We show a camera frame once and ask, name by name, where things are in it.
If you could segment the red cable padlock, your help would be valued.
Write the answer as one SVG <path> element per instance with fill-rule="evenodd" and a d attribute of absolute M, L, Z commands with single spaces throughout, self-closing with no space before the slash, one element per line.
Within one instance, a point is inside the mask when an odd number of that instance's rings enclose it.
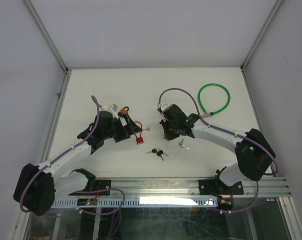
<path fill-rule="evenodd" d="M 142 137 L 143 125 L 139 121 L 134 121 L 134 123 L 138 124 L 138 126 L 141 128 L 141 131 L 140 131 L 139 135 L 135 134 L 137 145 L 141 145 L 141 144 L 144 143 L 144 139 Z"/>

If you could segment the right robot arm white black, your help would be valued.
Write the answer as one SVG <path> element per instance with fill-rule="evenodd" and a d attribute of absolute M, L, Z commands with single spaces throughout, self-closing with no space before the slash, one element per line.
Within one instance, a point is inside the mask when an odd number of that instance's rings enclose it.
<path fill-rule="evenodd" d="M 158 111 L 163 116 L 160 125 L 166 140 L 188 136 L 212 142 L 235 154 L 237 162 L 217 172 L 214 178 L 215 190 L 221 194 L 246 179 L 258 182 L 276 158 L 263 134 L 255 128 L 238 132 L 204 123 L 199 115 L 192 113 L 187 116 L 175 104 Z"/>

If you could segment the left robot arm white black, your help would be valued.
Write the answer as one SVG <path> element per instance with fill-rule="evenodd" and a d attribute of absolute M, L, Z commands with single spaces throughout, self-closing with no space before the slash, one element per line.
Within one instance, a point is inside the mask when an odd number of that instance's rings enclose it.
<path fill-rule="evenodd" d="M 74 166 L 93 155 L 106 140 L 113 139 L 118 143 L 140 132 L 142 127 L 127 113 L 114 116 L 109 111 L 99 112 L 73 144 L 54 159 L 23 167 L 13 199 L 19 203 L 22 212 L 41 216 L 50 210 L 55 200 L 69 194 L 91 194 L 96 187 L 96 176 Z"/>

